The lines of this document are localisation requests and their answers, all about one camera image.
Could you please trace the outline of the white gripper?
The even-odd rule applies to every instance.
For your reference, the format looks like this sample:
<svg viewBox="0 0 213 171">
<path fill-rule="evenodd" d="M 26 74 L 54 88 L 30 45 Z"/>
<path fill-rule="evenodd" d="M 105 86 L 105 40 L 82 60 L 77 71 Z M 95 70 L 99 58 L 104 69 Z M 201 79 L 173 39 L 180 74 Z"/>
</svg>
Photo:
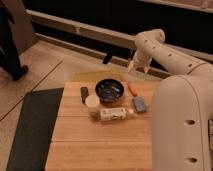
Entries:
<svg viewBox="0 0 213 171">
<path fill-rule="evenodd" d="M 149 66 L 152 58 L 142 50 L 136 50 L 133 61 L 131 61 L 127 67 L 128 73 L 132 72 L 135 68 L 144 68 L 144 73 L 148 74 Z"/>
</svg>

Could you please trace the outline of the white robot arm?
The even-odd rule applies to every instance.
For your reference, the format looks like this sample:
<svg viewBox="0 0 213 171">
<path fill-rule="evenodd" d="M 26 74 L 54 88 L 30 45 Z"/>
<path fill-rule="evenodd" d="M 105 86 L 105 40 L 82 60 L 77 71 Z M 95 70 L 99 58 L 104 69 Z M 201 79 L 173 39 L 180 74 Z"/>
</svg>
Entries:
<svg viewBox="0 0 213 171">
<path fill-rule="evenodd" d="M 213 65 L 166 45 L 161 29 L 140 32 L 134 42 L 129 70 L 148 70 L 156 60 L 171 74 L 152 97 L 152 170 L 212 171 Z"/>
</svg>

